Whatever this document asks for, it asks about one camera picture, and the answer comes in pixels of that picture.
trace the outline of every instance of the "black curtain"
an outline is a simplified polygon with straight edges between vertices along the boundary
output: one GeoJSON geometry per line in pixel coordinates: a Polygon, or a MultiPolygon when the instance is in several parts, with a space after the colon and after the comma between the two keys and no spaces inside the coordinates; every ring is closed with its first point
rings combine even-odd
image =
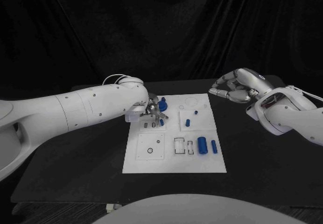
{"type": "Polygon", "coordinates": [[[2,1],[0,97],[118,73],[148,82],[240,67],[323,96],[321,9],[318,0],[2,1]]]}

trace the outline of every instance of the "blue cylinder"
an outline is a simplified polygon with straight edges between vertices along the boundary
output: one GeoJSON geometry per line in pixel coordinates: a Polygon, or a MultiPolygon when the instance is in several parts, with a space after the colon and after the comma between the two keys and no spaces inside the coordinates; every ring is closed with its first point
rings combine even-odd
{"type": "Polygon", "coordinates": [[[214,140],[210,141],[211,143],[211,149],[213,149],[213,153],[217,153],[217,149],[216,149],[216,144],[214,144],[214,140]]]}
{"type": "Polygon", "coordinates": [[[164,97],[161,97],[161,101],[158,102],[160,112],[167,110],[167,103],[164,97]]]}
{"type": "Polygon", "coordinates": [[[190,126],[190,120],[188,120],[188,119],[185,120],[185,124],[184,124],[184,126],[185,126],[185,127],[190,126]]]}
{"type": "Polygon", "coordinates": [[[198,153],[206,154],[207,153],[206,138],[198,137],[197,138],[197,143],[198,143],[198,153]]]}

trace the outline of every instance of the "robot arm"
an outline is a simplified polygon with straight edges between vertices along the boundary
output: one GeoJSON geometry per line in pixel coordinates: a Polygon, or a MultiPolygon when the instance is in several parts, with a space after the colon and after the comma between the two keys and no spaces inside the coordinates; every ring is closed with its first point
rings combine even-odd
{"type": "Polygon", "coordinates": [[[158,110],[157,96],[147,93],[142,81],[132,77],[119,84],[60,95],[0,100],[0,180],[46,140],[121,115],[126,122],[135,122],[142,113],[167,118],[158,110]]]}
{"type": "Polygon", "coordinates": [[[255,98],[246,114],[263,128],[275,135],[294,129],[309,142],[323,146],[323,108],[315,107],[302,93],[323,101],[320,97],[292,86],[273,88],[265,78],[246,68],[223,75],[209,93],[236,103],[246,103],[255,98]],[[232,90],[229,92],[216,89],[224,82],[232,90]]]}

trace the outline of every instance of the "table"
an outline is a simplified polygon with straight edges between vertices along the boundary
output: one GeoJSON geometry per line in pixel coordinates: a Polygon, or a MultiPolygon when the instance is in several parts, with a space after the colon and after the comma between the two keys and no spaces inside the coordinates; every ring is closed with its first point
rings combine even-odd
{"type": "MultiPolygon", "coordinates": [[[[265,78],[275,87],[284,86],[278,77],[265,78]]],[[[206,93],[213,82],[204,79],[144,86],[157,95],[194,94],[206,93]]],[[[122,174],[129,124],[119,117],[40,145],[11,201],[126,204],[183,193],[266,205],[323,205],[323,147],[294,130],[281,136],[266,132],[245,114],[249,104],[213,95],[209,100],[226,174],[122,174]]]]}

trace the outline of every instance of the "white cable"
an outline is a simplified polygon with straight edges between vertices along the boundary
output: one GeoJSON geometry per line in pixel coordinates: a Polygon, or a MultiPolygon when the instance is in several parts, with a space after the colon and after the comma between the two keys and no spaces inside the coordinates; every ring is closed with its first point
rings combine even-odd
{"type": "Polygon", "coordinates": [[[109,76],[103,79],[103,81],[102,81],[102,85],[103,85],[106,79],[108,79],[109,77],[112,77],[112,76],[125,76],[125,77],[129,77],[129,76],[126,76],[126,75],[123,75],[123,74],[113,74],[113,75],[109,75],[109,76]]]}
{"type": "Polygon", "coordinates": [[[113,84],[116,84],[118,80],[119,80],[121,78],[125,78],[125,77],[129,77],[129,76],[121,76],[121,77],[116,79],[116,81],[115,81],[113,84]]]}
{"type": "Polygon", "coordinates": [[[323,98],[320,98],[318,96],[315,96],[315,95],[309,94],[308,92],[302,91],[299,88],[294,87],[292,85],[288,85],[285,88],[294,90],[294,91],[298,92],[301,95],[302,95],[302,94],[307,94],[309,97],[312,97],[312,98],[315,98],[317,100],[323,101],[323,98]]]}

